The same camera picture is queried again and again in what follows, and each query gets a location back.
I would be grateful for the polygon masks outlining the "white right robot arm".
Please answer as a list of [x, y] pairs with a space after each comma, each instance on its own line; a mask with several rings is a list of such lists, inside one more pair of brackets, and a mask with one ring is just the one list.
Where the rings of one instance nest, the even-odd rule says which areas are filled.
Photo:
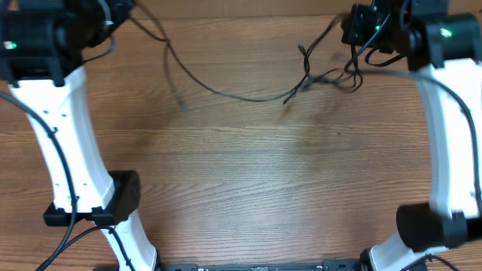
[[407, 60], [425, 110], [432, 184], [427, 202], [402, 205], [396, 232], [365, 249], [358, 270], [424, 270], [442, 252], [481, 238], [481, 29], [446, 1], [353, 5], [344, 44]]

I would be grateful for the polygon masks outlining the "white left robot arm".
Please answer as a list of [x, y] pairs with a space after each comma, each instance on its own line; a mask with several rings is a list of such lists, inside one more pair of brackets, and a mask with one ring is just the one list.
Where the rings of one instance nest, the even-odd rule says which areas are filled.
[[106, 169], [87, 105], [83, 51], [112, 41], [133, 1], [20, 1], [1, 3], [3, 99], [24, 111], [50, 174], [53, 201], [43, 215], [65, 227], [57, 247], [74, 243], [79, 221], [93, 222], [113, 250], [119, 270], [159, 270], [160, 255], [139, 217], [139, 175]]

